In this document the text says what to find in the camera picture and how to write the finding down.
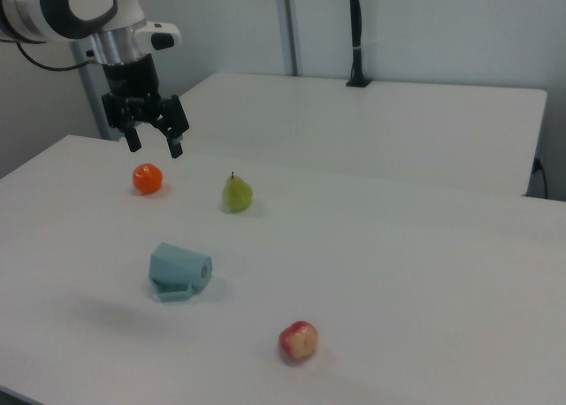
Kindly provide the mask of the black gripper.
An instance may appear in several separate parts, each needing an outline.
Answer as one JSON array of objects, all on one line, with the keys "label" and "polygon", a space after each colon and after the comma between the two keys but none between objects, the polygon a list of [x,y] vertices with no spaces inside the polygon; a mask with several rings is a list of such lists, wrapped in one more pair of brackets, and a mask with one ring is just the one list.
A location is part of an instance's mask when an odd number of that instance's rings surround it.
[{"label": "black gripper", "polygon": [[130,151],[142,147],[134,119],[152,120],[150,124],[167,140],[171,157],[180,157],[189,123],[178,96],[161,99],[153,57],[148,54],[126,64],[103,65],[103,72],[110,88],[102,96],[108,125],[124,135]]}]

